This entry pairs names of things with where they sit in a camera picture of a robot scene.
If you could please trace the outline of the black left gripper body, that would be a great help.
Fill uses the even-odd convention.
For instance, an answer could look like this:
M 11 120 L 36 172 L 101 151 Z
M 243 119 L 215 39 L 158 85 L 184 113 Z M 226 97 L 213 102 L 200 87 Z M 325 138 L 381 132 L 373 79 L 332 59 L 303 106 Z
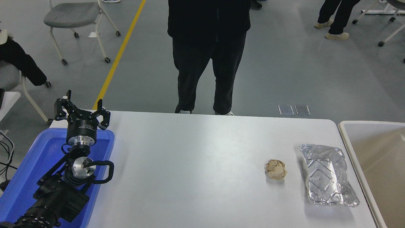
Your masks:
M 97 139 L 97 126 L 98 120 L 88 118 L 89 114 L 78 114 L 78 112 L 73 112 L 68 116 L 68 128 L 66 139 L 77 136 L 88 136 L 93 140 Z

